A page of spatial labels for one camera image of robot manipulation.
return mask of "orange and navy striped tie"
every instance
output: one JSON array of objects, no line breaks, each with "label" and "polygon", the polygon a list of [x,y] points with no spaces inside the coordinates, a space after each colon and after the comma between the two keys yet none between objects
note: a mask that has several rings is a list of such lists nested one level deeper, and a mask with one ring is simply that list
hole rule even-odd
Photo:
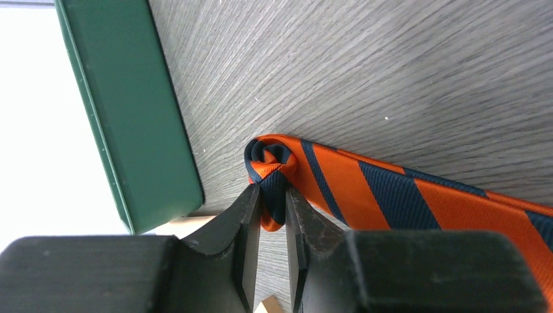
[{"label": "orange and navy striped tie", "polygon": [[289,184],[356,230],[498,231],[553,308],[553,208],[281,134],[253,139],[245,163],[261,186],[268,231],[284,225]]}]

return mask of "wood grain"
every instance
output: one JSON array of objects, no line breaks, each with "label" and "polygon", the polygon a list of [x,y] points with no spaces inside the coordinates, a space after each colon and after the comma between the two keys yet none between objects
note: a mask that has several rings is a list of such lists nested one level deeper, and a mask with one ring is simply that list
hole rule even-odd
[{"label": "wood grain", "polygon": [[[553,205],[551,0],[151,6],[203,213],[242,191],[243,147],[270,132]],[[288,297],[283,240],[263,234],[261,299]]]}]

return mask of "orange fabric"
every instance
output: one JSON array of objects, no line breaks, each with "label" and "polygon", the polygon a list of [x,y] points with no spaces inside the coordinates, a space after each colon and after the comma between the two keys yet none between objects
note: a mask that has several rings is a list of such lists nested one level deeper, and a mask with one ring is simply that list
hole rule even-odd
[{"label": "orange fabric", "polygon": [[252,140],[245,158],[250,182],[271,200],[266,230],[283,225],[280,198],[292,184],[357,230],[497,231],[521,251],[553,312],[553,208],[281,134]]}]

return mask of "folded fabric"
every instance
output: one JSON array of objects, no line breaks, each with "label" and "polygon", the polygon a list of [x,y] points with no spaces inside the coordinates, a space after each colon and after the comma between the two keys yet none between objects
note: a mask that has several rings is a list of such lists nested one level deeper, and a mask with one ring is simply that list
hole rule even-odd
[{"label": "folded fabric", "polygon": [[491,230],[521,251],[553,308],[553,208],[281,134],[245,149],[259,184],[262,226],[285,222],[292,184],[316,207],[355,230]]}]

